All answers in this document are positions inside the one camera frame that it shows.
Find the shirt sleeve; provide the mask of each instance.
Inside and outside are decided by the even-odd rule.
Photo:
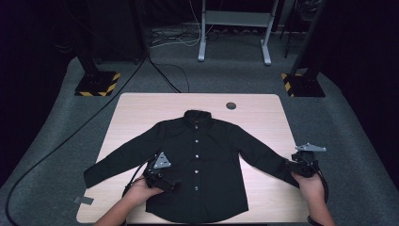
[[[86,187],[95,186],[154,157],[162,145],[165,127],[162,122],[156,123],[148,131],[124,143],[106,158],[85,170]]]
[[[278,155],[260,140],[232,124],[228,129],[229,143],[251,166],[277,177],[293,186],[299,187],[285,163],[286,158]]]

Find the dark wall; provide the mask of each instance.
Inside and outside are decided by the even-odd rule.
[[[399,187],[398,11],[399,2],[394,0],[327,0],[301,65],[307,68],[325,59],[321,73],[341,89],[396,187]],[[320,56],[326,46],[330,46],[324,53],[326,57]]]
[[[72,59],[56,48],[69,51],[56,32],[56,7],[50,0],[0,4],[0,186],[44,124]]]

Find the wooden table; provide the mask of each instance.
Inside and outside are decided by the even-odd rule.
[[[228,109],[227,103],[235,103],[236,108]],[[189,109],[209,111],[215,119],[241,126],[288,159],[296,152],[294,138],[277,95],[124,93],[120,96],[97,161],[157,122],[180,118]],[[254,169],[243,159],[241,166],[249,211],[221,223],[306,222],[308,209],[296,187]],[[135,171],[136,169],[131,169],[87,189],[85,197],[94,201],[91,205],[81,203],[77,220],[81,223],[92,223],[100,218],[120,199]],[[169,223],[146,213],[145,203],[131,212],[127,222]]]

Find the rolling desk frame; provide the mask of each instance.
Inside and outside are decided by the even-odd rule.
[[[272,11],[270,13],[262,12],[237,12],[237,11],[215,11],[206,10],[206,0],[202,0],[202,21],[200,33],[199,46],[199,61],[205,60],[206,48],[206,31],[207,24],[221,24],[221,25],[241,25],[241,26],[259,26],[267,27],[264,39],[261,40],[263,61],[266,66],[270,66],[272,61],[270,59],[269,50],[267,49],[267,42],[272,30],[272,24],[276,17],[276,9],[279,0],[274,0]]]

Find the dress shirt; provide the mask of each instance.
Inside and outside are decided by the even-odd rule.
[[[171,163],[162,171],[164,178],[181,182],[149,198],[146,211],[172,222],[217,222],[248,210],[239,154],[251,166],[298,187],[286,158],[238,125],[198,110],[160,121],[121,145],[85,171],[86,185],[95,186],[161,152]]]

